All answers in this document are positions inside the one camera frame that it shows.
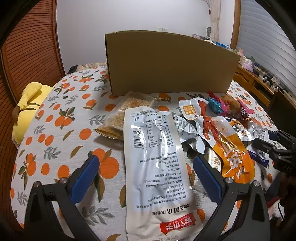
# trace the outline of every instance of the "plush toy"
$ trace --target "plush toy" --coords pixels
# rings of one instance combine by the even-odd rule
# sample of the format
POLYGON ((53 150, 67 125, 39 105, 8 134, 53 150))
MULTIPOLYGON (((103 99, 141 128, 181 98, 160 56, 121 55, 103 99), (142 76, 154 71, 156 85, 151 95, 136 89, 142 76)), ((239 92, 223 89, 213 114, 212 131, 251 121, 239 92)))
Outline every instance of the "plush toy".
POLYGON ((24 91, 17 106, 12 111, 14 121, 12 129, 12 140, 18 146, 22 142, 24 135, 35 116, 38 108, 52 90, 48 85, 42 85, 38 82, 29 83, 24 91))

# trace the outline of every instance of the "snack package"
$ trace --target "snack package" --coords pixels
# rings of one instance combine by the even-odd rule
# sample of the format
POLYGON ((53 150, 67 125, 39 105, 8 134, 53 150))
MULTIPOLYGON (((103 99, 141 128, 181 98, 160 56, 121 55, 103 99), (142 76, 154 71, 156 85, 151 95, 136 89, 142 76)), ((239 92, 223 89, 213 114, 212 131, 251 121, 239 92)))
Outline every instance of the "snack package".
POLYGON ((254 110, 249 109, 246 105, 240 101, 232 98, 230 95, 225 95, 221 100, 227 105, 228 111, 226 116, 229 118, 239 119, 242 122, 245 122, 249 118, 249 114, 254 114, 254 110))
POLYGON ((221 116, 226 116, 229 106, 225 105, 225 103, 216 96, 212 91, 208 91, 208 102, 214 113, 220 114, 221 116))
POLYGON ((140 92, 130 91, 126 93, 122 101, 105 118, 104 125, 98 127, 95 131, 112 139, 123 140, 123 121, 125 110, 127 108, 134 108, 138 106, 153 107, 156 100, 157 98, 140 92))
POLYGON ((255 169, 246 147, 223 116, 206 116, 207 104, 202 98, 179 102, 184 117, 196 122, 198 134, 222 158, 223 177, 231 177, 237 183, 249 183, 255 176, 255 169))
POLYGON ((248 128, 246 128, 236 119, 230 119, 227 117, 225 119, 228 120, 229 124, 233 127, 241 141, 252 141, 258 136, 262 136, 262 140, 265 140, 265 135, 267 135, 267 139, 269 139, 267 128, 260 127, 252 120, 246 123, 246 125, 248 126, 248 128))
POLYGON ((172 114, 141 106, 124 117, 129 241, 180 240, 202 229, 172 114))
MULTIPOLYGON (((169 115, 169 111, 159 111, 158 114, 161 115, 169 115)), ((197 133, 195 127, 185 120, 184 118, 175 115, 172 113, 174 118, 174 123, 177 128, 178 135, 180 137, 181 143, 187 141, 187 143, 191 146, 193 150, 198 151, 199 153, 205 153, 205 144, 202 138, 197 133)))
MULTIPOLYGON (((272 141, 269 140, 269 134, 268 134, 268 130, 267 130, 267 128, 261 128, 261 129, 255 131, 255 132, 254 132, 254 136, 255 136, 255 138, 259 138, 259 139, 261 139, 261 140, 264 140, 264 141, 270 142, 270 143, 272 143, 272 144, 276 144, 276 142, 273 143, 272 141)), ((248 148, 247 148, 247 150, 248 150, 248 152, 249 152, 249 154, 250 154, 250 157, 251 157, 254 161, 260 163, 261 165, 263 165, 263 166, 265 166, 265 167, 268 166, 270 158, 269 158, 269 156, 268 156, 267 153, 265 153, 265 152, 263 152, 263 151, 261 151, 261 150, 258 150, 258 149, 256 149, 256 148, 254 148, 254 147, 252 146, 252 143, 249 143, 249 144, 248 144, 248 148)))

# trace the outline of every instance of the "bedsheet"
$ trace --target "bedsheet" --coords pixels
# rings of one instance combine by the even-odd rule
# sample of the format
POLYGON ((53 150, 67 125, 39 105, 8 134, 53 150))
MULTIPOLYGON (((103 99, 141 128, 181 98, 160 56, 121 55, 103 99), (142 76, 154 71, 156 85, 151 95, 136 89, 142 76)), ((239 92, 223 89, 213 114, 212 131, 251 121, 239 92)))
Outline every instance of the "bedsheet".
MULTIPOLYGON (((253 120, 263 127, 278 129, 263 108, 236 82, 232 81, 228 94, 242 100, 250 109, 253 120)), ((156 93, 162 100, 158 110, 180 114, 179 100, 197 97, 198 93, 156 93)), ((77 209, 86 223, 101 240, 127 240, 126 236, 126 177, 123 142, 100 136, 94 131, 122 97, 111 94, 107 66, 75 72, 62 78, 46 97, 33 118, 20 145, 13 170, 11 203, 18 222, 23 226, 26 204, 35 181, 43 184, 56 182, 69 176, 80 167, 90 153, 100 159, 100 181, 96 189, 92 184, 77 209)), ((191 174, 192 159, 183 146, 188 172, 191 174)), ((267 168, 254 162, 255 180, 267 190, 278 171, 269 163, 267 168)), ((196 212, 205 224, 216 204, 205 193, 193 190, 196 212)), ((69 230, 58 204, 55 212, 65 233, 69 230)), ((225 230, 228 230, 238 211, 240 202, 233 208, 225 230)))

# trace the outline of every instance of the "red logo label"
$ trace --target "red logo label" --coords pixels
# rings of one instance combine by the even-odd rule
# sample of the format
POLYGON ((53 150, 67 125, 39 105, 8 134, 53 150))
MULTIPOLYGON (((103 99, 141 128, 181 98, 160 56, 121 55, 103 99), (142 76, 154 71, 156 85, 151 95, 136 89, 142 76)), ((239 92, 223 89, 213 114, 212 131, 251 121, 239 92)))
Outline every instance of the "red logo label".
POLYGON ((185 216, 168 223, 160 223, 160 230, 167 235, 167 233, 172 230, 181 229, 189 225, 195 225, 195 218, 192 213, 186 214, 185 216))

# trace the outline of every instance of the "blue gripper pad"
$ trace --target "blue gripper pad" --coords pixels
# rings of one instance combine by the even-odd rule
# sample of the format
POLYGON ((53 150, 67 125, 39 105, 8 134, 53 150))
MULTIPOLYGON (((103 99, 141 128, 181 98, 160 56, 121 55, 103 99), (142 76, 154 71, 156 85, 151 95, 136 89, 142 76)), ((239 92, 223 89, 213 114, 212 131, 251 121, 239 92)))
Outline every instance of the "blue gripper pad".
POLYGON ((222 202, 221 186, 199 156, 193 159, 193 169, 207 191, 211 201, 220 204, 222 202))
POLYGON ((71 202, 73 204, 81 202, 87 189, 91 185, 94 177, 98 173, 99 159, 97 156, 92 156, 90 162, 81 172, 76 182, 71 188, 71 202))

